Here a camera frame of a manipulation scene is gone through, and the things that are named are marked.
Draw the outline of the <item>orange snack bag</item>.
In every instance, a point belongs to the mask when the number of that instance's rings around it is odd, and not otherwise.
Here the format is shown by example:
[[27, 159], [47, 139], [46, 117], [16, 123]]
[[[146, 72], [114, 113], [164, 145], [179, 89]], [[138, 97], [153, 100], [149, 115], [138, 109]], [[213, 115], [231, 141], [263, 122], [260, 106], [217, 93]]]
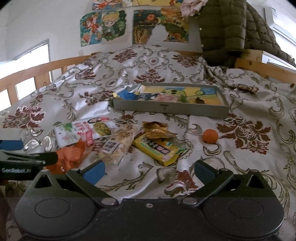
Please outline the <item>orange snack bag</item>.
[[62, 147], [56, 151], [58, 161], [54, 165], [46, 166], [52, 174], [65, 174], [67, 171], [78, 167], [86, 151], [85, 142], [80, 139], [75, 145]]

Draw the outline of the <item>clear mixed nut snack bag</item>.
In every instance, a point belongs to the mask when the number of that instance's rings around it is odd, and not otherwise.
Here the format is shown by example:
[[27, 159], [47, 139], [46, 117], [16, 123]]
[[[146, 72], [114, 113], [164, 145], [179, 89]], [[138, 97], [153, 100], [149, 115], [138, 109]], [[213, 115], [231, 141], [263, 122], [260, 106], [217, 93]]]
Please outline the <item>clear mixed nut snack bag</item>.
[[120, 125], [100, 149], [99, 159], [106, 164], [118, 165], [140, 129], [139, 125], [133, 123]]

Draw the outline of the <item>small orange tangerine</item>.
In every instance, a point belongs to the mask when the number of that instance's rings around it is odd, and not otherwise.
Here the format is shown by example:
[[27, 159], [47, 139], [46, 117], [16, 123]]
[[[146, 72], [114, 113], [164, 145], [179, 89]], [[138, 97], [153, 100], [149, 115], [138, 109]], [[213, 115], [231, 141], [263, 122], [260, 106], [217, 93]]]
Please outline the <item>small orange tangerine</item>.
[[203, 132], [202, 139], [207, 144], [215, 144], [219, 139], [219, 135], [215, 130], [207, 129]]

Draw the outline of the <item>pickled vegetable snack pouch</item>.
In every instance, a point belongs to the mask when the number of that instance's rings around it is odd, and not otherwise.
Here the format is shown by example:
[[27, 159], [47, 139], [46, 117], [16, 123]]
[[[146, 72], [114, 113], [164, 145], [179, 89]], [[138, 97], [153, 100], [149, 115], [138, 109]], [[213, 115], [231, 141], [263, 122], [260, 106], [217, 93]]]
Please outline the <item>pickled vegetable snack pouch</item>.
[[88, 146], [98, 138], [109, 137], [117, 129], [117, 124], [110, 118], [98, 116], [65, 123], [54, 128], [60, 148], [77, 143], [80, 139]]

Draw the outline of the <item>yellow biscuit packet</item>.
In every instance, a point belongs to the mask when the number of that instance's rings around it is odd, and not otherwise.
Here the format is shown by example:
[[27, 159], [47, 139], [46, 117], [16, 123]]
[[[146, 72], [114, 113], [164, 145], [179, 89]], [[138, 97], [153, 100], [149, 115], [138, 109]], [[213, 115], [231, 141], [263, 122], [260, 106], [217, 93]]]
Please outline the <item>yellow biscuit packet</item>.
[[145, 135], [136, 138], [132, 144], [163, 166], [175, 163], [185, 151], [185, 149], [172, 144], [165, 138], [150, 139]]

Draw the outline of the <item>gold foil snack packet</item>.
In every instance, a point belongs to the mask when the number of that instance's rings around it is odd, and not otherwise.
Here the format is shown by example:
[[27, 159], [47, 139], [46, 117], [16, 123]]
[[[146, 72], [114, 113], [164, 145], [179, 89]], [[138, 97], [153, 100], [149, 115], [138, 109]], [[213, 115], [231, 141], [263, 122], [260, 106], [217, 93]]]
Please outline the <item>gold foil snack packet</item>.
[[143, 121], [142, 128], [144, 130], [144, 136], [149, 139], [176, 137], [175, 133], [172, 133], [168, 130], [167, 123], [160, 123], [158, 121], [152, 121], [152, 122]]

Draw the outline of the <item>blue white snack packet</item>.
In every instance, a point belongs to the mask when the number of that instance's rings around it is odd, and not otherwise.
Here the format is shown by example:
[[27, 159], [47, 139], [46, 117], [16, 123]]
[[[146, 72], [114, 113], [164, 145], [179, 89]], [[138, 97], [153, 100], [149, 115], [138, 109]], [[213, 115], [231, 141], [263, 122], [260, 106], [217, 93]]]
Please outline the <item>blue white snack packet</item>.
[[149, 101], [154, 100], [159, 94], [158, 93], [140, 93], [135, 95], [135, 100]]

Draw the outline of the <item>dark dried fruit packet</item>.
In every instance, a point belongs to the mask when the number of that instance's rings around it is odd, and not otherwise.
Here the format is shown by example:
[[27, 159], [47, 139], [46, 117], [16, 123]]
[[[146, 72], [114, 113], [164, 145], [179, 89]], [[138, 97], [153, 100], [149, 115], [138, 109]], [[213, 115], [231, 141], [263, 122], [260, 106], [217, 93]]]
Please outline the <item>dark dried fruit packet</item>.
[[206, 104], [205, 101], [203, 99], [201, 99], [200, 97], [196, 97], [194, 99], [194, 103], [195, 104]]

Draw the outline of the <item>rice cracker snack pack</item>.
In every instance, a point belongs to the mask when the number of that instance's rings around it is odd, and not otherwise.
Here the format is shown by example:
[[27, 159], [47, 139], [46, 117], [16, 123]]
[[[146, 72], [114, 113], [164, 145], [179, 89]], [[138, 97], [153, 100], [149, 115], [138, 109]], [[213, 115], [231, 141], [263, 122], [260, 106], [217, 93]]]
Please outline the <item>rice cracker snack pack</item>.
[[159, 94], [153, 101], [157, 102], [178, 102], [179, 95]]

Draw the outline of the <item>floral patterned bed cover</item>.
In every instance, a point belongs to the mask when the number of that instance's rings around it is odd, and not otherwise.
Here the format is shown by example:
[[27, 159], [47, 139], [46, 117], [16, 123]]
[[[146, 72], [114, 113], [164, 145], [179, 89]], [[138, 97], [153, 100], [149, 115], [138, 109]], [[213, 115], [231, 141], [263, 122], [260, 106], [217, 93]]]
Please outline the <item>floral patterned bed cover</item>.
[[[230, 105], [218, 120], [139, 111], [113, 110], [112, 94], [138, 83], [209, 84]], [[167, 123], [185, 152], [163, 167], [136, 148], [112, 168], [98, 187], [116, 198], [168, 198], [188, 195], [201, 183], [193, 164], [203, 159], [236, 174], [257, 169], [283, 206], [282, 240], [295, 240], [295, 85], [276, 83], [241, 69], [211, 67], [201, 57], [184, 57], [160, 46], [130, 47], [96, 54], [49, 86], [1, 112], [1, 139], [22, 140], [24, 152], [57, 148], [54, 128], [75, 120], [105, 116], [117, 125], [143, 121]], [[215, 130], [215, 144], [203, 132]]]

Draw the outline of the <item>grey tray with painted lining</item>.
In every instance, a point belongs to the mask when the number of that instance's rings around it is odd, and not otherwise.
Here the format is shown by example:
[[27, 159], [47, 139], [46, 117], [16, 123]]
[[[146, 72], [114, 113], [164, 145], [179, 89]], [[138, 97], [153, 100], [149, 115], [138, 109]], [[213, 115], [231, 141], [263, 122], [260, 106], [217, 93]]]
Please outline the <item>grey tray with painted lining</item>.
[[226, 118], [230, 106], [217, 86], [139, 83], [113, 93], [115, 110]]

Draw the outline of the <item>anime girl boy poster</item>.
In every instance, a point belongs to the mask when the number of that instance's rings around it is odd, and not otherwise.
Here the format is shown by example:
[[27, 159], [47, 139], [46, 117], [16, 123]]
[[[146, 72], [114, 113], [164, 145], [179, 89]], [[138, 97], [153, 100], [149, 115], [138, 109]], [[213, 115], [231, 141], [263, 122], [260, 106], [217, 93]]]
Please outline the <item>anime girl boy poster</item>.
[[130, 24], [125, 10], [93, 11], [80, 19], [80, 45], [130, 44]]

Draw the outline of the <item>orange green torn painting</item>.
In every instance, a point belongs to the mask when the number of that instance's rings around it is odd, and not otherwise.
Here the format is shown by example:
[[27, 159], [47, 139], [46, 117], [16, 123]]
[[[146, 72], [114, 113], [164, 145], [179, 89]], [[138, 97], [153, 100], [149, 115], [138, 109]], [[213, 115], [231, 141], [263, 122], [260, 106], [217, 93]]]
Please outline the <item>orange green torn painting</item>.
[[163, 42], [189, 42], [189, 23], [177, 8], [133, 11], [132, 43], [147, 44], [153, 37]]

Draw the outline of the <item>pink floral cloth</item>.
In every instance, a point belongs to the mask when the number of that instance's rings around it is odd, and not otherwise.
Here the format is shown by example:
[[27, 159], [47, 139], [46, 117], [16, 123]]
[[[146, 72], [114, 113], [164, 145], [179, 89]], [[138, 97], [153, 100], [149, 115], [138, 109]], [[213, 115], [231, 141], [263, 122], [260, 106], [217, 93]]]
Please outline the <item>pink floral cloth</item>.
[[207, 3], [208, 3], [208, 0], [183, 0], [180, 6], [180, 10], [183, 18], [194, 16]]

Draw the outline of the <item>yellow blue top painting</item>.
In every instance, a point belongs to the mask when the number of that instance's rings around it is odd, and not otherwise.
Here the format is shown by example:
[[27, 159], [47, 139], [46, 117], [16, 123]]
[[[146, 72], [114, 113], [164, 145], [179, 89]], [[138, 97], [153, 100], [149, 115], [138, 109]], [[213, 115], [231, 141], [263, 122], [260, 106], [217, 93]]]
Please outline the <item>yellow blue top painting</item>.
[[126, 1], [130, 6], [177, 6], [179, 7], [183, 0], [132, 0]]

